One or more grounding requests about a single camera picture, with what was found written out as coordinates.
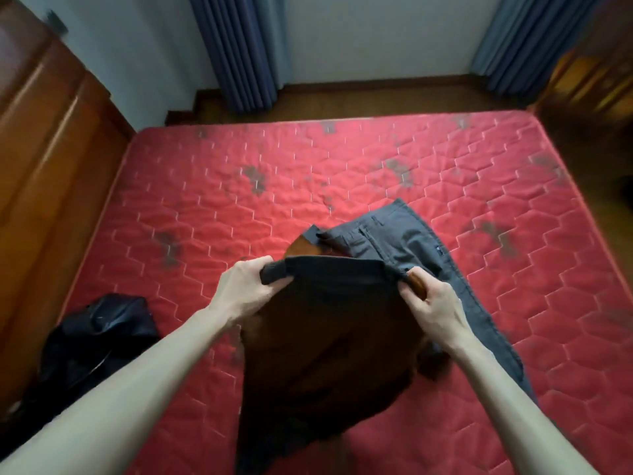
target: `curtain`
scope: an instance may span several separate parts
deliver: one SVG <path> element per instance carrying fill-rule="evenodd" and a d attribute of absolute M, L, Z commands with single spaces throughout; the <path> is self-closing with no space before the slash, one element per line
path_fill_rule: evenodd
<path fill-rule="evenodd" d="M 189 0 L 230 110 L 269 110 L 290 78 L 284 0 Z"/>
<path fill-rule="evenodd" d="M 471 72 L 498 95 L 535 99 L 600 0 L 502 0 Z"/>

